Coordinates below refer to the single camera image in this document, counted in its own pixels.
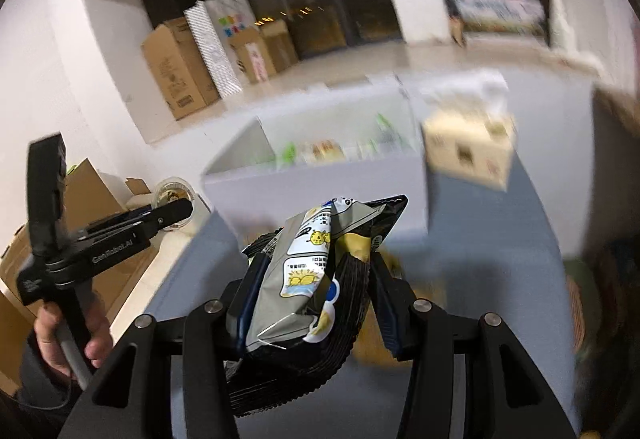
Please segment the person's left hand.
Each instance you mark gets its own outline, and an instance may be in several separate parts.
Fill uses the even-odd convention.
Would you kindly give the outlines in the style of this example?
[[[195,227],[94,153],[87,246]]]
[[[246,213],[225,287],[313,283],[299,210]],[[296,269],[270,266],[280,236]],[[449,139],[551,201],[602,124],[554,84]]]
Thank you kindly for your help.
[[[112,351],[114,341],[102,298],[97,292],[93,292],[90,301],[90,305],[84,310],[86,328],[90,333],[84,355],[93,367],[101,367]],[[63,339],[70,336],[66,327],[62,311],[56,303],[50,301],[38,309],[34,331],[42,359],[56,377],[70,381],[74,374],[63,347]]]

